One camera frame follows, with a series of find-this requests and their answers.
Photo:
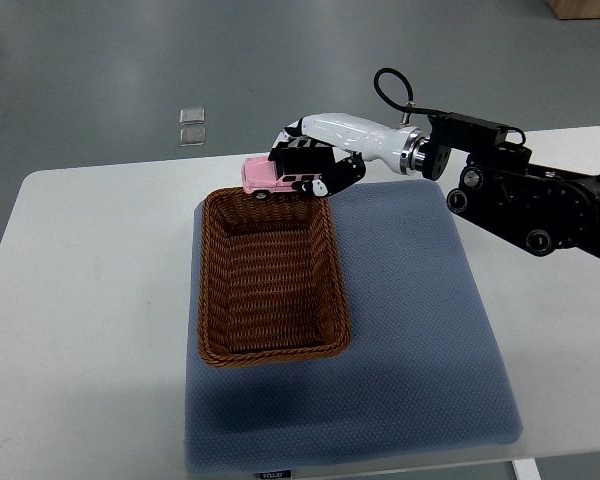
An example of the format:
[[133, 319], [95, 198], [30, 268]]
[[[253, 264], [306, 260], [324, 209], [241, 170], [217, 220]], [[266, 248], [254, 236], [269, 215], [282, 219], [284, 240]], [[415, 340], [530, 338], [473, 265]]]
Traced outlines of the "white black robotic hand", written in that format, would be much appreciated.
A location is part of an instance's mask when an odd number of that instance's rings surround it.
[[393, 129], [344, 113], [305, 116], [286, 126], [269, 153], [274, 163], [305, 162], [318, 152], [347, 152], [315, 180], [299, 180], [292, 189], [306, 196], [322, 198], [335, 195], [366, 174], [366, 164], [382, 161], [392, 172], [411, 175], [423, 169], [429, 136], [413, 126]]

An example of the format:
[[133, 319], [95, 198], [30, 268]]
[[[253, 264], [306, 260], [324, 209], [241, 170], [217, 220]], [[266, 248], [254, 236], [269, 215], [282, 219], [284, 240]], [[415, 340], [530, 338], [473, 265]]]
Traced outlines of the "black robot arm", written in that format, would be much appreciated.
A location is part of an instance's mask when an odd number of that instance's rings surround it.
[[444, 172], [453, 150], [466, 153], [456, 188], [446, 198], [455, 215], [543, 257], [579, 248], [600, 259], [600, 174], [531, 163], [511, 127], [457, 113], [431, 113], [430, 134], [411, 140], [401, 158], [429, 180]]

